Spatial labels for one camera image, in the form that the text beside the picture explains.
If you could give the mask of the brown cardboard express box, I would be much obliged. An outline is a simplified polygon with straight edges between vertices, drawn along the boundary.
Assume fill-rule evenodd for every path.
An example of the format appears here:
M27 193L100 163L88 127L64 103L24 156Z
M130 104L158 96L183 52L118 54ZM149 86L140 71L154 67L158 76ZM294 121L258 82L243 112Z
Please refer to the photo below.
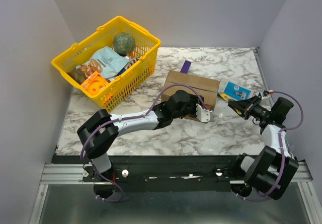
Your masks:
M214 111L219 81L191 74L169 71L163 87L161 103L154 107L157 116L170 121L185 118L190 95L196 95L204 109Z

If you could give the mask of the yellow utility knife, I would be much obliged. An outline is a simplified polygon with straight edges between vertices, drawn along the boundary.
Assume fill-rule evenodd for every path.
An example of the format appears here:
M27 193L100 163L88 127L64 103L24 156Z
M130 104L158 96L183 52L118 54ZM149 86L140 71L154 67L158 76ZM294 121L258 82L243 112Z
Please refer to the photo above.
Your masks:
M224 101L226 101L228 103L228 106L239 116L242 115L242 112L240 110L238 110L237 108L233 107L230 103L235 102L234 99L232 99L230 96L228 96L225 93L218 93L217 96L221 99L223 99Z

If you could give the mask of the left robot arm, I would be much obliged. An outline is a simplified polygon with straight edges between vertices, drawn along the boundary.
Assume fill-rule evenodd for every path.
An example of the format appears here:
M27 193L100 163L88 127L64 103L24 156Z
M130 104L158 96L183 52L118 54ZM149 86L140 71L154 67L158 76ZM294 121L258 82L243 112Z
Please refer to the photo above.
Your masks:
M77 130L83 145L81 156L86 155L92 161L94 175L100 181L107 181L112 174L107 151L117 137L165 128L174 119L186 116L207 123L212 119L212 113L202 105L202 100L200 96L177 90L168 100L139 113L117 115L109 114L105 109L99 110Z

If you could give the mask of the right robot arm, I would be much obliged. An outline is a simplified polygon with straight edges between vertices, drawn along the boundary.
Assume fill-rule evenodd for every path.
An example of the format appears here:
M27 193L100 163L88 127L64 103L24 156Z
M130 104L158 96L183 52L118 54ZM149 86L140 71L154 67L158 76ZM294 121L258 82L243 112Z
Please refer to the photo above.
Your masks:
M261 106L261 98L254 96L247 100L228 100L228 106L240 117L253 117L259 121L260 134L265 146L256 158L239 155L229 165L228 173L261 193L262 197L278 200L284 194L295 175L299 163L289 153L283 125L286 115L294 104L279 97L270 110Z

